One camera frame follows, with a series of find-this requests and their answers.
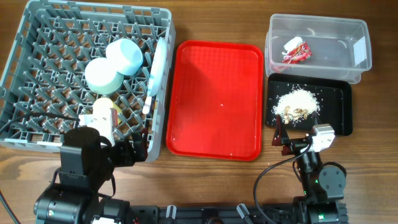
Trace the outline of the rice and food scraps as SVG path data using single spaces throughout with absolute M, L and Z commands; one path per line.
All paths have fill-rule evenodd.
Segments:
M 272 113 L 280 116 L 284 124 L 300 123 L 319 111 L 320 103 L 315 94 L 304 89 L 296 89 L 279 96 L 277 104 L 272 107 Z

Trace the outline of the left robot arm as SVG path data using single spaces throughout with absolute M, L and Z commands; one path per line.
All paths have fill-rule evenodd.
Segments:
M 132 141 L 114 144 L 95 128 L 68 131 L 60 150 L 61 166 L 34 205 L 36 223 L 138 223 L 130 203 L 99 192 L 106 181 L 116 183 L 117 167 L 147 159 L 147 130 Z

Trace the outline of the green bowl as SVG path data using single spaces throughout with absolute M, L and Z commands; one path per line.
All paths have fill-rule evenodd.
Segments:
M 85 68 L 85 80 L 88 88 L 100 95 L 117 91 L 124 80 L 124 75 L 117 72 L 107 58 L 95 58 Z

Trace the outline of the white plastic fork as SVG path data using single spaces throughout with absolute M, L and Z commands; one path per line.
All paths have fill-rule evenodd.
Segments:
M 152 104 L 152 97 L 151 96 L 147 96 L 146 100 L 144 102 L 144 106 L 142 108 L 142 113 L 143 114 L 148 114 L 150 112 L 151 104 Z

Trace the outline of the white tissue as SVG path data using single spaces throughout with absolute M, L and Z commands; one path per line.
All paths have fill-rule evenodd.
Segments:
M 285 45 L 284 45 L 284 51 L 282 52 L 283 55 L 287 55 L 290 53 L 293 49 L 298 47 L 301 43 L 303 42 L 303 39 L 301 37 L 294 37 L 293 39 L 289 40 Z

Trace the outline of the yellow cup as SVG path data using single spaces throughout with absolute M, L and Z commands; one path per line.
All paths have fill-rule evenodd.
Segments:
M 107 98 L 107 97 L 102 97 L 102 98 L 98 98 L 92 106 L 93 109 L 93 114 L 95 113 L 99 113 L 100 111 L 102 111 L 103 109 L 108 109 L 108 108 L 112 108 L 115 109 L 117 111 L 117 114 L 121 113 L 122 110 L 120 109 L 120 107 L 114 103 L 111 99 Z

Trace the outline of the light blue plate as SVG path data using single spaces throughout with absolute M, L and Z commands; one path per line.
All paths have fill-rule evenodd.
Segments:
M 147 95 L 155 96 L 160 89 L 162 75 L 165 70 L 167 60 L 167 42 L 160 37 L 155 49 L 154 59 L 150 70 L 150 77 L 147 86 Z

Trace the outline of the red snack wrapper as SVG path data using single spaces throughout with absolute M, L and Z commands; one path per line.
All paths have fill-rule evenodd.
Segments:
M 296 64 L 312 56 L 312 51 L 306 42 L 302 42 L 296 48 L 284 56 L 282 63 Z

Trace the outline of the light blue bowl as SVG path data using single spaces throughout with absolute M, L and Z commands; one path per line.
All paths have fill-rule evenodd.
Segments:
M 144 56 L 139 46 L 129 39 L 119 39 L 106 48 L 106 58 L 117 72 L 125 76 L 133 76 L 140 69 Z

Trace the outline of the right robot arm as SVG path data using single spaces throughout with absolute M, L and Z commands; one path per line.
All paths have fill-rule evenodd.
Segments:
M 347 218 L 340 210 L 344 199 L 346 169 L 336 162 L 322 162 L 320 152 L 328 149 L 335 139 L 330 124 L 313 118 L 312 130 L 304 138 L 289 138 L 280 116 L 277 116 L 273 146 L 281 146 L 283 156 L 293 155 L 294 172 L 300 180 L 303 197 L 295 197 L 289 209 L 291 223 L 344 223 Z

